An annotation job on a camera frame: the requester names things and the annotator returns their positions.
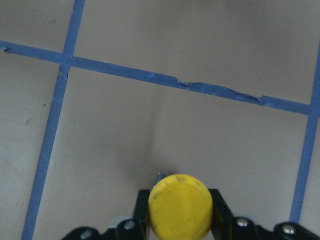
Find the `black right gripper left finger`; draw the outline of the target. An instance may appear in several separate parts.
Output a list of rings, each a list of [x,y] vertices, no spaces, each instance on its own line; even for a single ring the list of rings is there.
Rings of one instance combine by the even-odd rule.
[[[134,222],[135,240],[148,239],[148,222],[149,222],[149,189],[141,189],[138,191],[132,221]]]

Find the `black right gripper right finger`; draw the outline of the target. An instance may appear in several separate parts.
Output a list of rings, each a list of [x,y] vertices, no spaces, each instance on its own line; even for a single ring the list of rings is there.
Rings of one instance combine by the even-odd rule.
[[[228,240],[234,215],[218,189],[208,190],[213,206],[211,233],[215,240]]]

